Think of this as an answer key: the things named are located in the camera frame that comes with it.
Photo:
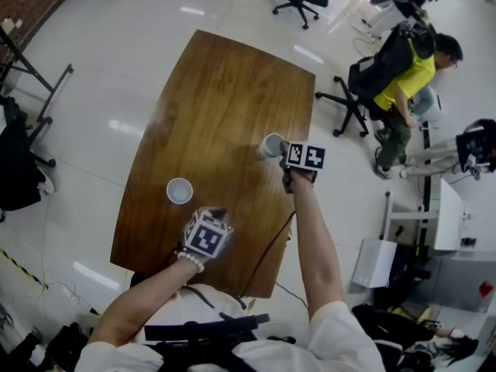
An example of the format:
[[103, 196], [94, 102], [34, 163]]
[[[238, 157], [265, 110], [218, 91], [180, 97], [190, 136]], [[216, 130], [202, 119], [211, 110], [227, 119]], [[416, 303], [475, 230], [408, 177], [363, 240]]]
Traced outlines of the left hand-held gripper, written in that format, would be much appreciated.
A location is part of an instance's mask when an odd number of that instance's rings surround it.
[[215, 259], [233, 234], [226, 208], [201, 207], [194, 212], [183, 231], [184, 247]]

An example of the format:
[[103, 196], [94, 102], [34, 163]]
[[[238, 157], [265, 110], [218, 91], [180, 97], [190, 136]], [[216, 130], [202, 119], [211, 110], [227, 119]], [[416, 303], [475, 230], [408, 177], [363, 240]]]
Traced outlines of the black equipment case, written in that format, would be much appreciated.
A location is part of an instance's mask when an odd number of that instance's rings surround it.
[[396, 308], [423, 281], [432, 276], [417, 246], [398, 244], [388, 282], [388, 307]]

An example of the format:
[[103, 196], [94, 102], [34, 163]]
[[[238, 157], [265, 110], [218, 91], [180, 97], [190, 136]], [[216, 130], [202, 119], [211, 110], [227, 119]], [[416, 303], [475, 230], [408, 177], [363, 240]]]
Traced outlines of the chair with black clothes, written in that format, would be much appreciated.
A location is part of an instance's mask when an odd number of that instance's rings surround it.
[[401, 315], [386, 312], [372, 305], [362, 304], [352, 308], [352, 313], [372, 340], [396, 343], [404, 350], [417, 342], [429, 341], [435, 333]]

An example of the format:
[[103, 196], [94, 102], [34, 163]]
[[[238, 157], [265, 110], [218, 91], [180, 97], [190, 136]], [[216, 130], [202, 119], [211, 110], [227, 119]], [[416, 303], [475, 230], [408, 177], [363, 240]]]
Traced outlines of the person's left forearm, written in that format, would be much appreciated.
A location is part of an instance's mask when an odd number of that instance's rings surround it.
[[107, 307], [88, 342], [108, 343], [115, 347], [127, 344], [197, 272], [196, 264], [181, 258], [131, 287]]

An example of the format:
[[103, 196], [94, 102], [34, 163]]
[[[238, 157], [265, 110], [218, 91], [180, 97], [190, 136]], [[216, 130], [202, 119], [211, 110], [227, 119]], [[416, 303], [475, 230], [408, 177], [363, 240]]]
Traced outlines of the white desk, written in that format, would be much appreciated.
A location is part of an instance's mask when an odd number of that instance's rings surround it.
[[466, 218], [462, 198], [444, 179], [440, 180], [439, 207], [434, 211], [394, 212], [393, 194], [385, 193], [384, 219], [379, 238], [388, 241], [391, 222], [394, 220], [435, 220], [436, 231], [431, 247], [436, 251], [454, 252], [461, 248], [462, 228]]

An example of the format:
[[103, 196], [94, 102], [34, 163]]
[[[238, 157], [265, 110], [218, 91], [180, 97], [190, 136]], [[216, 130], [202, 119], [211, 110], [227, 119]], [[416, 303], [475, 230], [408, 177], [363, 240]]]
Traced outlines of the white rectangular box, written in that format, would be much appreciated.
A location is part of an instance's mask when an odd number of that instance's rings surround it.
[[352, 282], [364, 288], [386, 287], [397, 247], [391, 241], [363, 239]]

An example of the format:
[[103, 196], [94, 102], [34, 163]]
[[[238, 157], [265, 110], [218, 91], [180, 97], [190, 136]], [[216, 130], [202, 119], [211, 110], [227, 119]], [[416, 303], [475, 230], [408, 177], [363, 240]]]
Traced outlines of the black chest harness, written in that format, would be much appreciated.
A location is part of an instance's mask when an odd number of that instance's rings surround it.
[[155, 341], [150, 348], [162, 356], [157, 372], [188, 372], [196, 365], [212, 364], [227, 372], [256, 372], [233, 353], [241, 343], [255, 341], [253, 331], [270, 321], [268, 314], [227, 318], [217, 322], [186, 322], [183, 325], [145, 325], [145, 339]]

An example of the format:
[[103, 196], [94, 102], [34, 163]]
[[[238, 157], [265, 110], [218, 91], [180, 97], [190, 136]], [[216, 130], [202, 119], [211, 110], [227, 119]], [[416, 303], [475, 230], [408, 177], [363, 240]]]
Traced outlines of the white power strip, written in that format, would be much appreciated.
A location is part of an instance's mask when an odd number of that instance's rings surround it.
[[80, 298], [76, 295], [76, 293], [71, 290], [67, 285], [65, 284], [62, 284], [60, 286], [60, 289], [62, 290], [62, 292], [73, 302], [75, 303], [76, 305], [79, 304], [80, 302]]

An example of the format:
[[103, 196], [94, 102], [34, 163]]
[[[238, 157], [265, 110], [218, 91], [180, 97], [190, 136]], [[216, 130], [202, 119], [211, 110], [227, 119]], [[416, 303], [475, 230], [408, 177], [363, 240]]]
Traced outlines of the black bag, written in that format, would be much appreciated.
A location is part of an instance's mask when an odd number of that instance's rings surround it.
[[64, 325], [46, 348], [45, 357], [36, 372], [62, 370], [74, 372], [88, 337], [76, 322]]

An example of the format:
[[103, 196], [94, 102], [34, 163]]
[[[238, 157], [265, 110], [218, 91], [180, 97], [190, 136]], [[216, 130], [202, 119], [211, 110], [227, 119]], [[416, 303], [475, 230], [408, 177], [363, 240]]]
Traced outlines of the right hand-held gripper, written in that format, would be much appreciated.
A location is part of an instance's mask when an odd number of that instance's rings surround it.
[[319, 146], [313, 146], [303, 142], [280, 141], [279, 149], [283, 154], [279, 164], [283, 171], [282, 183], [284, 190], [292, 193], [291, 189], [291, 171], [301, 170], [311, 174], [311, 183], [314, 184], [318, 172], [324, 167], [326, 150]]

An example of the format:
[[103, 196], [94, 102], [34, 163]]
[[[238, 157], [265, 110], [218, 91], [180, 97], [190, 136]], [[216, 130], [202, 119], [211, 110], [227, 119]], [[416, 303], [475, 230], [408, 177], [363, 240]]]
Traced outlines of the person's white shirt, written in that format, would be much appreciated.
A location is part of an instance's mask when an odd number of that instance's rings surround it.
[[[240, 301], [205, 284], [194, 284], [177, 292], [149, 320], [153, 325], [182, 325], [186, 322], [216, 322], [222, 315], [244, 316]], [[236, 345], [233, 354], [255, 372], [385, 372], [381, 355], [348, 306], [334, 301], [312, 317], [308, 344], [296, 346], [259, 337]], [[108, 343], [88, 344], [75, 372], [179, 372], [177, 358], [168, 360], [152, 349], [140, 332], [136, 340], [116, 347]]]

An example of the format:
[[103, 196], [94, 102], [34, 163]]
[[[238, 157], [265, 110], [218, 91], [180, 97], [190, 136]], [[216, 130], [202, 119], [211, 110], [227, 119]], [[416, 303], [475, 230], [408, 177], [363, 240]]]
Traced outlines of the black metal folding stand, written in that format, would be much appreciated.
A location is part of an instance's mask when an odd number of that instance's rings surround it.
[[29, 74], [34, 76], [35, 79], [41, 83], [42, 86], [48, 90], [49, 95], [44, 102], [44, 105], [36, 119], [37, 122], [42, 122], [45, 118], [45, 113], [52, 102], [54, 95], [58, 92], [63, 80], [69, 74], [74, 73], [72, 64], [68, 64], [62, 74], [59, 76], [55, 85], [50, 84], [45, 77], [28, 61], [23, 52], [15, 45], [9, 34], [4, 30], [3, 25], [0, 25], [0, 47], [6, 47], [12, 54], [12, 58], [8, 63], [0, 62], [0, 89], [5, 85], [5, 81], [11, 71], [18, 71], [20, 73]]

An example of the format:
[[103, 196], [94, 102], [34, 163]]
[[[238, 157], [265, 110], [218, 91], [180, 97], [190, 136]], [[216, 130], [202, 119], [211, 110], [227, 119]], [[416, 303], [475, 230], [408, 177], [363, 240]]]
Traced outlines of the person's right forearm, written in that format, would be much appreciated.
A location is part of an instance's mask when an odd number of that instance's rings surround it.
[[344, 300], [339, 258], [316, 198], [312, 174], [290, 172], [301, 276], [312, 317], [322, 306]]

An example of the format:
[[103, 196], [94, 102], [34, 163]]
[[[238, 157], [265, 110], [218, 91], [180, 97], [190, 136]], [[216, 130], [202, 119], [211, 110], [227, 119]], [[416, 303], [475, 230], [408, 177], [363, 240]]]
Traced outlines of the grey metal cabinet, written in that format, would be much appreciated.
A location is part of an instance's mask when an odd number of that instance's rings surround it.
[[[496, 296], [496, 251], [460, 250], [443, 253], [429, 260], [432, 277], [426, 283], [428, 302], [477, 313], [488, 312]], [[478, 287], [483, 281], [494, 290], [481, 299]]]

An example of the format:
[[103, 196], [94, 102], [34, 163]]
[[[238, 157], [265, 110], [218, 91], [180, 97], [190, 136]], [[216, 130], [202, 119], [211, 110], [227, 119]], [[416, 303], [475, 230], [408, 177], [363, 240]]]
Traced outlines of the yellow black floor tape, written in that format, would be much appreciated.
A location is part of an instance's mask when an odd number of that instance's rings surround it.
[[29, 272], [24, 266], [19, 264], [16, 260], [10, 257], [2, 248], [0, 248], [0, 254], [2, 254], [7, 260], [9, 260], [15, 267], [17, 267], [20, 271], [22, 271], [29, 279], [36, 282], [39, 286], [42, 287], [44, 291], [49, 289], [49, 286], [41, 281], [38, 277]]

